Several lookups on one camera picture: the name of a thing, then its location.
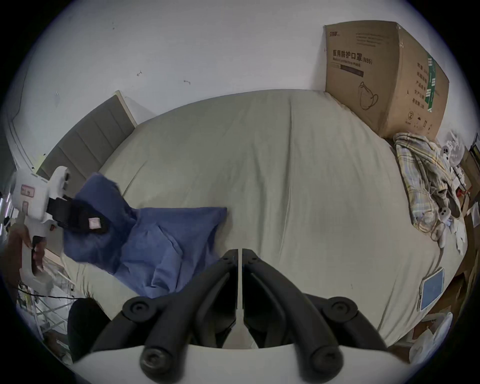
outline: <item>blue cloth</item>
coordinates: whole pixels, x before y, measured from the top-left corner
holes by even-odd
[[[75,199],[89,203],[110,221],[108,232],[64,231],[65,254],[115,276],[141,296],[181,290],[218,260],[215,232],[226,208],[131,208],[115,183],[93,174]]]

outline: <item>black cloth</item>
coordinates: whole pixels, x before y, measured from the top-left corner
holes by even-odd
[[[90,352],[110,319],[93,299],[78,299],[68,314],[67,336],[73,362]]]

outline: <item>bed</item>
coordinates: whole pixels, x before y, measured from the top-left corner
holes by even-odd
[[[410,221],[395,154],[329,94],[222,96],[140,124],[101,172],[134,208],[226,206],[222,255],[251,248],[305,293],[356,302],[387,345],[429,311],[421,280],[461,256]],[[62,256],[70,278],[113,318],[136,296],[108,273]]]

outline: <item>gray headboard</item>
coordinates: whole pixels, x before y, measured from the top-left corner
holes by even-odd
[[[121,95],[116,93],[68,131],[48,154],[37,174],[49,179],[58,166],[68,167],[71,176],[66,195],[73,197],[135,126]]]

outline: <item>white wall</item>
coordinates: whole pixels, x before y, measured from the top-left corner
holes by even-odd
[[[470,145],[477,106],[455,58],[408,3],[389,0],[78,1],[37,42],[15,130],[6,122],[18,110],[25,68],[0,121],[17,163],[37,166],[118,89],[137,122],[231,93],[324,90],[323,25],[365,19],[399,22],[438,61],[450,80],[439,140],[454,128]]]

